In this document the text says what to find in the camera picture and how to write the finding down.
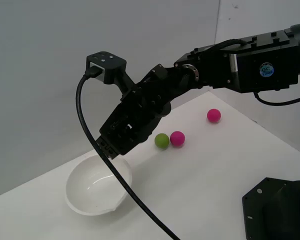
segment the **black wire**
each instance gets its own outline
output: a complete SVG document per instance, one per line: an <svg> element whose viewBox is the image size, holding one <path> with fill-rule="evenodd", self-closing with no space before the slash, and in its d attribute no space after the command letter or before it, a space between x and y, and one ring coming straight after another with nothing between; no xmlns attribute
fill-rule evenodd
<svg viewBox="0 0 300 240"><path fill-rule="evenodd" d="M205 50L203 52L203 54L211 54L214 53L216 51L219 51L221 49L224 49L226 47L235 45L235 44L240 44L241 46L247 45L248 43L244 40L241 39L229 39L220 43L217 43L215 45L213 45L212 47L208 48L207 50Z"/></svg>
<svg viewBox="0 0 300 240"><path fill-rule="evenodd" d="M113 175L118 179L118 181L121 183L121 185L124 187L124 189L127 191L127 193L132 197L132 199L136 202L136 204L139 205L139 207L163 230L166 234L168 234L173 240L180 240L162 221L159 220L159 218L154 215L151 210L141 201L141 199L135 194L135 192L131 189L131 187L127 184L127 182L124 180L124 178L121 176L121 174L118 172L118 170L115 168L115 166L110 162L110 160L107 158L107 156L104 154L104 152L101 150L101 148L96 143L94 137L92 136L91 132L88 129L88 126L86 124L84 115L82 113L81 108L81 91L83 88L83 85L86 80L88 80L89 77L87 75L83 75L81 78L75 94L75 106L76 106L76 112L79 117L80 124L82 126L82 129L88 138L89 142L95 149L95 151L99 154L101 159L104 161L104 163L108 166L108 168L111 170Z"/></svg>
<svg viewBox="0 0 300 240"><path fill-rule="evenodd" d="M257 92L254 92L254 97L260 102L263 103L265 105L269 105L269 106L287 106L287 105L291 105L291 104L296 104L296 103L300 103L300 97L294 100L290 100L290 101L283 101L283 102L270 102L270 101L265 101L263 99L261 99L259 97L259 94Z"/></svg>

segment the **magenta ball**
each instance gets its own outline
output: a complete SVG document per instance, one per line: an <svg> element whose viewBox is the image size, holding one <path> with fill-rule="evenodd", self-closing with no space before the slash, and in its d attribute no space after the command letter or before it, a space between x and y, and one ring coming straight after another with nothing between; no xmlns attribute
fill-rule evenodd
<svg viewBox="0 0 300 240"><path fill-rule="evenodd" d="M185 135L180 131L174 131L170 136L170 142L175 147L181 147L185 140Z"/></svg>
<svg viewBox="0 0 300 240"><path fill-rule="evenodd" d="M206 117L211 123L217 123L221 119L221 112L218 109L210 109Z"/></svg>

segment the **gray wall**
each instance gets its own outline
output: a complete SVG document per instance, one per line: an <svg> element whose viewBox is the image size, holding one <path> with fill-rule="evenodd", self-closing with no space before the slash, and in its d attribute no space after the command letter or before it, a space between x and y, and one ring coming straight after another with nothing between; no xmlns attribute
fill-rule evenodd
<svg viewBox="0 0 300 240"><path fill-rule="evenodd" d="M156 64L169 67L213 44L218 7L215 0L0 0L0 194L92 149L75 109L87 55L126 59L138 82ZM85 85L83 111L95 136L120 98L115 86Z"/></svg>
<svg viewBox="0 0 300 240"><path fill-rule="evenodd" d="M300 0L236 0L234 3L221 0L216 41L286 29L295 24L300 24ZM212 92L300 151L300 103L267 106L259 103L252 93L239 94L227 89ZM290 89L259 95L270 102L299 98L300 77L299 84Z"/></svg>

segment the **bowl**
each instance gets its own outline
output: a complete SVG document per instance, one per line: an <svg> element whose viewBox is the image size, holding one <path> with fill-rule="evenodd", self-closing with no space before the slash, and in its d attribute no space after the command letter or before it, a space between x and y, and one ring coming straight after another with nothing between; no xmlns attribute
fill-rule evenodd
<svg viewBox="0 0 300 240"><path fill-rule="evenodd" d="M112 164L131 186L132 172L127 161L117 157ZM80 162L65 186L65 201L78 214L96 216L116 210L127 196L117 178L98 156Z"/></svg>

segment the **table surface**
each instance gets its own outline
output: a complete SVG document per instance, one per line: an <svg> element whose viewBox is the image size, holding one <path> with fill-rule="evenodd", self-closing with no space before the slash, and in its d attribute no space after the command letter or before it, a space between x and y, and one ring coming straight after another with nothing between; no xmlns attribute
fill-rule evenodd
<svg viewBox="0 0 300 240"><path fill-rule="evenodd" d="M221 111L218 124L206 120L211 108ZM183 148L155 147L156 134L177 130L186 136ZM94 154L0 195L0 240L168 240L129 196L100 216L82 216L66 205L68 175ZM135 192L187 240L245 240L242 196L265 177L300 180L300 152L210 92L174 109L125 159Z"/></svg>

